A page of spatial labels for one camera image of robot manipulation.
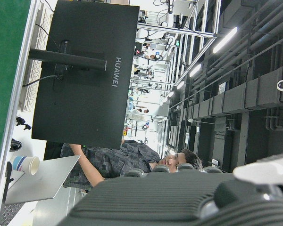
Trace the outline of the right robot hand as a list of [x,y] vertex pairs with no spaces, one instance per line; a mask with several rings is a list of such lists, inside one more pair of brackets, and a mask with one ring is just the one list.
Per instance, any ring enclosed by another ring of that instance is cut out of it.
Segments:
[[283,154],[232,173],[110,179],[93,188],[62,226],[283,226]]

